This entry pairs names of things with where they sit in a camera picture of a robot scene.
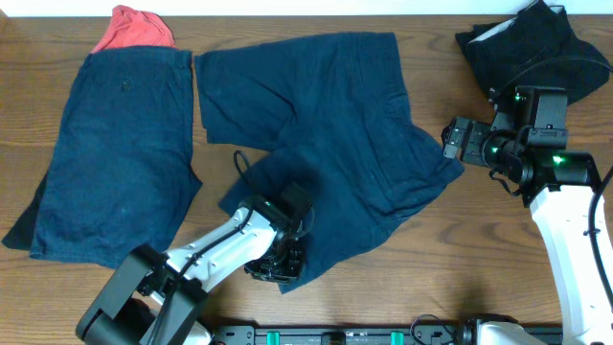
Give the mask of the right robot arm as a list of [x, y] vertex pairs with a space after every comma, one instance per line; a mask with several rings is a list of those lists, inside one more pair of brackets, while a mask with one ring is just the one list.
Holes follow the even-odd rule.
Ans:
[[443, 154], [489, 170], [503, 187], [516, 184], [545, 243], [562, 313], [564, 344], [612, 341], [612, 243], [604, 190], [593, 156], [566, 148], [567, 92], [518, 86], [511, 109], [492, 123], [454, 118], [443, 130]]

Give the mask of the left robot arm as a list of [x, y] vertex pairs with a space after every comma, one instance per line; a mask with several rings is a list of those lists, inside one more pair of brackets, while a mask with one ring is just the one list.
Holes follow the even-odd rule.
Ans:
[[217, 229], [184, 246], [131, 251], [76, 326], [86, 344], [208, 344], [197, 321], [209, 292], [243, 268], [254, 279], [286, 285], [304, 264], [299, 242], [312, 201], [298, 185], [253, 195]]

